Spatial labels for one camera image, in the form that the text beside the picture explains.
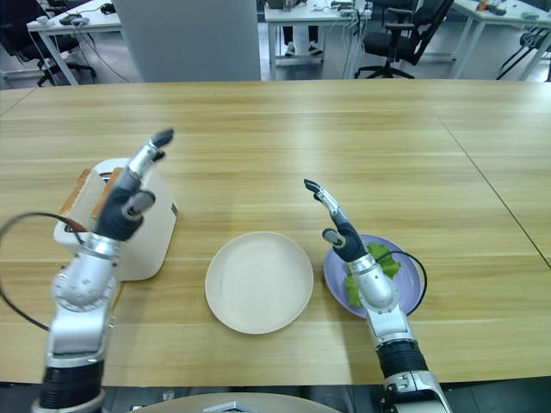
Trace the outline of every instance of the person's legs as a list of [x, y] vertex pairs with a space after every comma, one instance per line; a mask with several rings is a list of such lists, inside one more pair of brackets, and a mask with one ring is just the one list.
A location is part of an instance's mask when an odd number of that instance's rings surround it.
[[287, 45], [287, 50], [285, 51], [285, 56], [290, 58], [294, 56], [294, 43], [293, 43], [293, 26], [283, 26], [283, 41]]
[[318, 46], [318, 26], [308, 26], [308, 39], [310, 40], [308, 53], [313, 56], [323, 53]]
[[308, 39], [318, 43], [318, 26], [308, 26]]
[[283, 42], [286, 45], [293, 42], [293, 26], [283, 26]]

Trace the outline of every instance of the green vegetable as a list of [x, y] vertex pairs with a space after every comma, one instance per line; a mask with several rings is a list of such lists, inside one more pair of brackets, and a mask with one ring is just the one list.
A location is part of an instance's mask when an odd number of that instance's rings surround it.
[[[382, 243], [369, 243], [367, 247], [375, 260], [390, 251], [390, 249]], [[396, 262], [392, 255], [385, 256], [379, 261], [379, 264], [381, 265], [382, 272], [385, 273], [385, 275], [390, 279], [398, 273], [399, 268], [402, 265], [399, 262]], [[352, 274], [348, 274], [346, 276], [344, 279], [344, 284], [346, 285], [346, 293], [348, 294], [348, 304], [361, 307], [362, 301], [360, 301], [360, 288], [352, 277]]]
[[352, 278], [352, 275], [347, 275], [344, 279], [344, 284], [346, 284], [346, 293], [348, 294], [348, 304], [354, 305], [356, 307], [362, 306], [362, 301], [360, 301], [360, 288], [358, 283]]

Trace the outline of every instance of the office chair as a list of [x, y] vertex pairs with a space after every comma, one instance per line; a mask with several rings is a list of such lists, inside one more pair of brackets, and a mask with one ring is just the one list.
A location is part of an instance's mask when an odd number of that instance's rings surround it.
[[[526, 56], [528, 56], [530, 52], [540, 49], [548, 33], [548, 28], [532, 28], [529, 32], [526, 32], [522, 36], [520, 36], [520, 48], [501, 65], [501, 67], [499, 68], [501, 70], [501, 73], [498, 77], [496, 77], [496, 80], [501, 79], [503, 76], [509, 73], [509, 71], [511, 71], [513, 67], [518, 65]], [[505, 69], [507, 64], [511, 62], [524, 48], [527, 49], [526, 52], [524, 52], [520, 58], [515, 60], [508, 68]], [[551, 82], [551, 62], [549, 62], [549, 72], [546, 82]]]
[[[363, 39], [365, 52], [386, 56], [387, 62], [384, 66], [361, 67], [356, 72], [355, 78], [358, 79], [362, 71], [373, 71], [367, 79], [378, 76], [393, 77], [393, 75], [413, 79], [412, 75], [393, 68], [391, 63], [403, 59], [416, 65], [453, 3], [454, 0], [425, 3], [415, 13], [411, 10], [388, 9], [398, 17], [398, 23], [385, 25], [391, 33], [367, 32]], [[404, 23], [408, 17], [411, 18], [411, 23]], [[409, 36], [402, 36], [404, 31], [408, 31]]]
[[[30, 34], [27, 31], [27, 23], [46, 15], [44, 10], [35, 0], [1, 0], [0, 13], [0, 43], [6, 52], [23, 62], [38, 59], [37, 65], [44, 72], [44, 76], [37, 83], [38, 86], [42, 86], [46, 80], [54, 85], [53, 75], [60, 72], [60, 68], [57, 65], [46, 67], [45, 59], [50, 59], [52, 55], [38, 34]], [[55, 43], [60, 52], [78, 47], [78, 40], [69, 35], [55, 36]], [[77, 71], [90, 71], [91, 76], [96, 77], [96, 71], [91, 66], [69, 62], [67, 66]]]
[[381, 26], [385, 26], [385, 14], [388, 9], [411, 9], [412, 0], [372, 0], [374, 6], [380, 6], [382, 8]]

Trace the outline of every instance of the black cable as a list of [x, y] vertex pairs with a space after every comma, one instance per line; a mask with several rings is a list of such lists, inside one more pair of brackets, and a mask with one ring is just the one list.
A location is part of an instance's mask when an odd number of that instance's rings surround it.
[[387, 256], [390, 256], [391, 254], [402, 254], [404, 256], [409, 256], [413, 261], [415, 261], [418, 266], [421, 268], [421, 271], [423, 271], [423, 277], [424, 277], [424, 286], [423, 286], [423, 292], [421, 293], [421, 297], [419, 298], [419, 301], [417, 302], [417, 304], [415, 304], [415, 306], [412, 308], [411, 311], [409, 311], [406, 315], [409, 316], [410, 314], [413, 314], [413, 312], [415, 310], [417, 310], [417, 308], [421, 305], [421, 302], [423, 301], [423, 298], [424, 298], [424, 295], [426, 294], [427, 292], [427, 284], [428, 284], [428, 279], [427, 279], [427, 272], [426, 270], [424, 269], [424, 266], [423, 264], [421, 263], [421, 261], [419, 261], [415, 256], [411, 255], [411, 254], [408, 254], [407, 252], [405, 251], [398, 251], [398, 250], [395, 250], [395, 251], [388, 251], [386, 253], [384, 253], [382, 256], [380, 256], [379, 258], [377, 258], [375, 260], [375, 262], [379, 263], [383, 258], [386, 258]]
[[[21, 213], [19, 215], [16, 215], [15, 217], [10, 218], [4, 225], [2, 225], [2, 228], [0, 228], [0, 244], [2, 244], [3, 237], [8, 233], [9, 229], [17, 224], [22, 219], [28, 218], [28, 217], [48, 217], [48, 218], [55, 218], [61, 222], [63, 222], [65, 225], [67, 225], [69, 228], [71, 228], [71, 231], [75, 234], [75, 237], [77, 238], [77, 241], [79, 244], [83, 245], [84, 241], [78, 235], [77, 229], [74, 227], [74, 225], [71, 223], [71, 221], [65, 217], [62, 217], [61, 215], [57, 215], [55, 213]], [[17, 305], [11, 302], [11, 300], [6, 295], [3, 287], [2, 287], [2, 278], [0, 277], [0, 297], [2, 297], [3, 301], [6, 303], [6, 305], [11, 308], [13, 311], [15, 311], [17, 314], [19, 314], [21, 317], [25, 318], [30, 323], [36, 325], [37, 327], [40, 327], [41, 329], [45, 331], [49, 331], [47, 326], [45, 326], [43, 323], [36, 321], [34, 318], [30, 317], [25, 311], [20, 310]]]

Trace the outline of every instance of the robotic arm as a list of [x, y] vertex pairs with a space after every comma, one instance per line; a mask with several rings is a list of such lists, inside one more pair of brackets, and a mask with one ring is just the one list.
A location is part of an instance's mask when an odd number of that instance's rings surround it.
[[149, 139], [115, 182], [91, 233], [71, 264], [55, 277], [56, 315], [46, 347], [46, 371], [33, 413], [100, 413], [103, 360], [115, 296], [119, 249], [141, 226], [155, 195], [140, 189], [147, 171], [172, 140], [167, 130]]
[[417, 338], [399, 308], [399, 290], [364, 246], [343, 208], [326, 189], [304, 180], [306, 189], [328, 210], [337, 230], [322, 236], [347, 263], [358, 283], [360, 300], [385, 377], [387, 411], [392, 413], [451, 413], [448, 402], [419, 350]]

